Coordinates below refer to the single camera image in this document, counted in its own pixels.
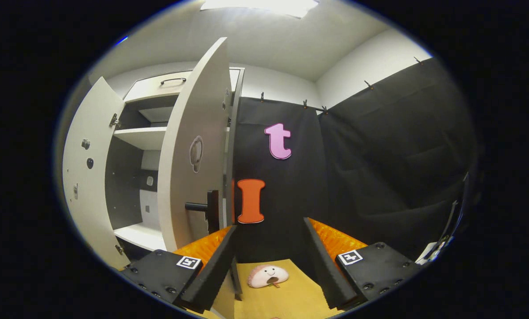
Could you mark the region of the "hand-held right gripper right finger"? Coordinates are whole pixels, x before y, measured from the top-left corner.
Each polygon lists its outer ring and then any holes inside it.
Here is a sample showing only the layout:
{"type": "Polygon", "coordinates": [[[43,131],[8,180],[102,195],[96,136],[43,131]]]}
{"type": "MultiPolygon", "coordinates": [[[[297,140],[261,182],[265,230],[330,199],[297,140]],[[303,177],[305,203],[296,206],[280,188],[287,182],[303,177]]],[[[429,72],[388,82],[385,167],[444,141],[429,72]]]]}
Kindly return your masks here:
{"type": "Polygon", "coordinates": [[[303,219],[313,272],[327,305],[349,310],[388,295],[423,267],[384,242],[366,245],[311,218],[303,219]]]}

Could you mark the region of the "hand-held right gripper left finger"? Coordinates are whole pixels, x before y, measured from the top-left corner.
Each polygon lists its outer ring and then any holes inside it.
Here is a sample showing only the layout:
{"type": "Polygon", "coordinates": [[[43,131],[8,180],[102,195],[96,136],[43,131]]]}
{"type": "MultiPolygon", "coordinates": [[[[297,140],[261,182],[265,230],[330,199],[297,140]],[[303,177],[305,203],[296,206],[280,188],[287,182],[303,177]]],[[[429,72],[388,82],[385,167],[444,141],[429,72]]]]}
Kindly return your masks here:
{"type": "Polygon", "coordinates": [[[228,226],[186,246],[186,252],[157,249],[119,274],[166,305],[209,311],[232,265],[237,226],[228,226]]]}

